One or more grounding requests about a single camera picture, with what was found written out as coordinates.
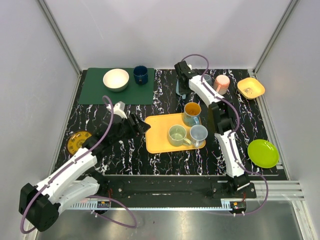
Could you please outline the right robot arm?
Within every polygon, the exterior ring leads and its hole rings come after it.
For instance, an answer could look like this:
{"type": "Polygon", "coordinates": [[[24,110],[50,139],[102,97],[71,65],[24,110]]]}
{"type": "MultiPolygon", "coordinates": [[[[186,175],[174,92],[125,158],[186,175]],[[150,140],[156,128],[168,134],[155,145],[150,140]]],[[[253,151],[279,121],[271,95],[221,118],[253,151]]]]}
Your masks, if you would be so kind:
{"type": "Polygon", "coordinates": [[[216,92],[200,75],[182,60],[174,65],[177,73],[178,92],[182,95],[195,92],[208,108],[207,124],[218,139],[226,164],[228,177],[224,188],[232,198],[239,198],[249,186],[250,180],[245,173],[237,148],[235,135],[239,121],[238,113],[232,104],[226,103],[224,97],[216,92]]]}

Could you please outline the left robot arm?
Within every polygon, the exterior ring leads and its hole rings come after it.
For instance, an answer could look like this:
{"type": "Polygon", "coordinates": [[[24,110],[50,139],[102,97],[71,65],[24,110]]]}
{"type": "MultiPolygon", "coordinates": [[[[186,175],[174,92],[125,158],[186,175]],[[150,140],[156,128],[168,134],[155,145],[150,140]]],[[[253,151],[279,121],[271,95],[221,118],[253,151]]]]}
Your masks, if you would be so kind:
{"type": "Polygon", "coordinates": [[[21,188],[18,211],[22,220],[28,220],[35,229],[44,232],[75,203],[90,196],[108,195],[109,181],[95,167],[114,144],[142,137],[150,127],[135,113],[124,118],[114,114],[110,123],[103,122],[54,173],[35,185],[27,183],[21,188]]]}

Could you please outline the light blue faceted mug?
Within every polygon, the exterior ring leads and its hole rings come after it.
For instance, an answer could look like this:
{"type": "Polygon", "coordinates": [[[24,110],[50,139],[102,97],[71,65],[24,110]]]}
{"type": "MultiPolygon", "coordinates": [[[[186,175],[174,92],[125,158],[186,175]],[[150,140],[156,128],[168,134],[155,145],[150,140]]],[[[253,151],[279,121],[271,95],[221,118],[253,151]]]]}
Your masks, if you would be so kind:
{"type": "Polygon", "coordinates": [[[178,96],[182,97],[183,100],[186,99],[186,94],[181,94],[180,93],[180,90],[179,90],[179,81],[177,80],[176,81],[176,89],[175,89],[175,92],[178,96]]]}

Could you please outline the pink mug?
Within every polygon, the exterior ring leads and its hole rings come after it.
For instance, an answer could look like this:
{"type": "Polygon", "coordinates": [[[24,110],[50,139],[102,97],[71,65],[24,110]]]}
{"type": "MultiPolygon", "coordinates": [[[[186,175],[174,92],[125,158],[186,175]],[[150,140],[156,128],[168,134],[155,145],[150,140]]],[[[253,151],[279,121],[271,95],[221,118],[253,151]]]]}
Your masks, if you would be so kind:
{"type": "Polygon", "coordinates": [[[230,85],[230,79],[226,75],[218,75],[213,82],[213,89],[220,95],[224,95],[230,85]]]}

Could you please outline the grey-blue faceted mug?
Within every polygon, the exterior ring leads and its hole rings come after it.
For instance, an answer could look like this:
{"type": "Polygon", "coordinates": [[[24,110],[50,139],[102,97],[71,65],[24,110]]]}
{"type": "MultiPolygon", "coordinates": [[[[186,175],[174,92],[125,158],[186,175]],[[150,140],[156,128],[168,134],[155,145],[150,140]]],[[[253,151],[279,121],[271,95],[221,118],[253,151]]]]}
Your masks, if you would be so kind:
{"type": "Polygon", "coordinates": [[[209,74],[204,74],[203,75],[203,80],[210,86],[212,86],[213,81],[212,81],[212,77],[209,74]]]}

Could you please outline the pale blue-grey mug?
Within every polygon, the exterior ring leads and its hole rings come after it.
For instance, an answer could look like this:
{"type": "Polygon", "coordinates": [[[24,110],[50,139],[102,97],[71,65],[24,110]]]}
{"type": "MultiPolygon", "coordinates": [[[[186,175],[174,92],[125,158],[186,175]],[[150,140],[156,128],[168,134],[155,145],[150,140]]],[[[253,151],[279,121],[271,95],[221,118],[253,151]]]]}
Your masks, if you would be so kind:
{"type": "Polygon", "coordinates": [[[196,124],[190,128],[189,134],[192,144],[196,148],[199,148],[203,145],[204,141],[206,140],[208,136],[208,130],[205,126],[201,124],[196,124]]]}

